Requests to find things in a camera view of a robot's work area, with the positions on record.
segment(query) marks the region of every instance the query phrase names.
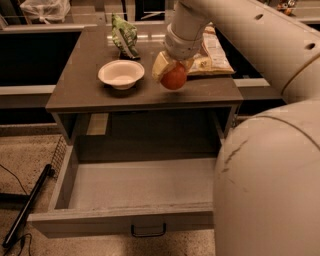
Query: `small bowl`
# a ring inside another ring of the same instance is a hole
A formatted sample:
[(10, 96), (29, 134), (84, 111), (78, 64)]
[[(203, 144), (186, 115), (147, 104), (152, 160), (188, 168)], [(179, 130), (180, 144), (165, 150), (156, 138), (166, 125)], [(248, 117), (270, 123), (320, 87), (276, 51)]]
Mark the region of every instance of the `small bowl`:
[(131, 88), (143, 76), (143, 66), (131, 60), (111, 61), (104, 65), (98, 73), (98, 78), (103, 83), (118, 90)]

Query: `floor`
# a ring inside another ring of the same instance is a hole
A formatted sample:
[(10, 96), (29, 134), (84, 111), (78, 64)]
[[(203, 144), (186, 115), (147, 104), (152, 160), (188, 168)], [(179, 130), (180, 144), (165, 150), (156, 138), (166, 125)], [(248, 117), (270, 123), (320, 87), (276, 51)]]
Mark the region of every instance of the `floor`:
[[(64, 142), (55, 125), (0, 126), (0, 164), (14, 173), (27, 193), (30, 193), (44, 166), (52, 163), (60, 166), (64, 153)], [(56, 179), (47, 178), (32, 212), (45, 212), (51, 198)], [(18, 181), (0, 167), (0, 193), (23, 194)], [(21, 205), (4, 207), (0, 202), (1, 244), (9, 232)], [(112, 236), (48, 239), (29, 223), (21, 230), (26, 236), (20, 253), (20, 243), (10, 251), (0, 247), (0, 255), (104, 255), (104, 256), (211, 256), (215, 255), (214, 231), (192, 231), (167, 233), (158, 238), (134, 238), (119, 234)]]

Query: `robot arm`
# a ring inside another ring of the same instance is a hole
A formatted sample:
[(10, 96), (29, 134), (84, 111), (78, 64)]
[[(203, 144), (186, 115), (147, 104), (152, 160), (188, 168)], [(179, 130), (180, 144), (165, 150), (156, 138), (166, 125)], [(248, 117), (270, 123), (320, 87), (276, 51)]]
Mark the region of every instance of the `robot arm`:
[(216, 255), (320, 255), (319, 32), (256, 0), (180, 0), (170, 56), (192, 57), (209, 21), (288, 103), (243, 122), (219, 152)]
[(285, 101), (319, 96), (314, 79), (305, 81), (309, 90), (291, 86), (320, 55), (318, 31), (257, 0), (180, 0), (165, 38), (169, 55), (177, 60), (192, 57), (210, 21)]

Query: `drawer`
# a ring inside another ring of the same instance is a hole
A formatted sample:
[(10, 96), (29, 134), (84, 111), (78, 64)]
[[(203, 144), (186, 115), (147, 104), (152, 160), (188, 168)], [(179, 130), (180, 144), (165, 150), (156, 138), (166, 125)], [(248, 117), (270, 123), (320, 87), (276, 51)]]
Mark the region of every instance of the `drawer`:
[(213, 228), (213, 124), (203, 109), (109, 114), (67, 147), (48, 212), (28, 221), (47, 237)]

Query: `tabletop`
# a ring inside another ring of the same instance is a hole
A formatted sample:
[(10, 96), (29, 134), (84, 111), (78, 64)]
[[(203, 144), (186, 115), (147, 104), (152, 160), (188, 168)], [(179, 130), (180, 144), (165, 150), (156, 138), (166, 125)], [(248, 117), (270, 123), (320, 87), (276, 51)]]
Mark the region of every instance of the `tabletop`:
[(137, 24), (136, 48), (145, 75), (132, 88), (116, 90), (98, 79), (99, 69), (119, 59), (111, 26), (85, 27), (52, 93), (46, 109), (55, 113), (94, 113), (130, 110), (228, 106), (242, 101), (231, 76), (189, 77), (184, 87), (171, 91), (152, 78), (152, 66), (164, 50), (164, 25)]

